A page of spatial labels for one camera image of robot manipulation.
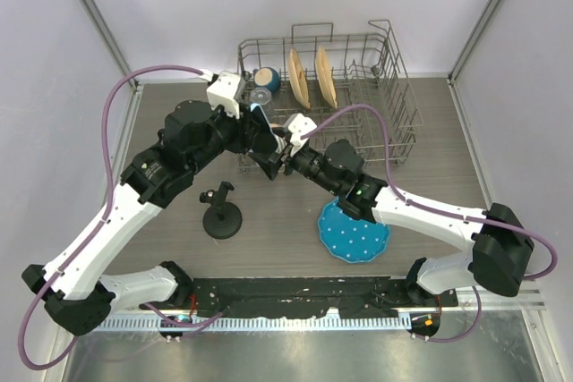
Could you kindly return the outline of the black phone stand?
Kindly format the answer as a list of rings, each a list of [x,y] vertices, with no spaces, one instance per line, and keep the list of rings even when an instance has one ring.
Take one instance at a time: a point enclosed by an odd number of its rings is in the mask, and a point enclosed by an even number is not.
[[[210,205],[202,218],[203,229],[213,239],[229,239],[241,229],[242,212],[236,204],[227,201],[227,194],[234,189],[232,183],[223,181],[217,190],[200,194],[200,203]]]

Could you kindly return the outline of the grey wire dish rack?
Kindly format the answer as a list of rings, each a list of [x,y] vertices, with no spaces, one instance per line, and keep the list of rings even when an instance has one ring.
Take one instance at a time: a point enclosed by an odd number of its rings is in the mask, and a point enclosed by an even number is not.
[[[324,150],[339,139],[349,140],[367,164],[406,162],[423,122],[419,114],[405,63],[388,20],[370,20],[358,33],[338,33],[331,22],[294,24],[287,36],[248,38],[238,46],[237,71],[246,79],[244,98],[255,89],[254,71],[271,67],[278,71],[281,86],[273,96],[273,123],[303,113],[322,123],[339,109],[366,104],[383,117],[381,127],[373,114],[356,110],[338,118],[311,139],[315,149]],[[323,98],[315,71],[318,46],[329,58],[338,108]],[[307,79],[310,109],[305,109],[291,89],[288,57],[294,48]]]

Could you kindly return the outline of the phone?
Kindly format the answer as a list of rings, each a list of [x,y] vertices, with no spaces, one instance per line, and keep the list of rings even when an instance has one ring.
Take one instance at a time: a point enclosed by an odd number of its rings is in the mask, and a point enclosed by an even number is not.
[[[253,137],[251,151],[259,154],[271,154],[278,148],[278,141],[272,131],[268,118],[258,104],[250,105]]]

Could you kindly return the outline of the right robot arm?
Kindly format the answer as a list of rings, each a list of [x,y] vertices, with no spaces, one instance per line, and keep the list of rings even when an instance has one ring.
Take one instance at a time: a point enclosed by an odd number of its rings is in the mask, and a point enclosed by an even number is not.
[[[364,171],[363,158],[347,140],[324,152],[304,145],[295,154],[249,156],[270,179],[284,167],[316,183],[354,220],[403,227],[458,248],[456,254],[415,261],[404,284],[412,304],[423,306],[447,290],[476,285],[517,296],[535,246],[511,208],[500,203],[487,210],[456,207],[393,191],[389,182]]]

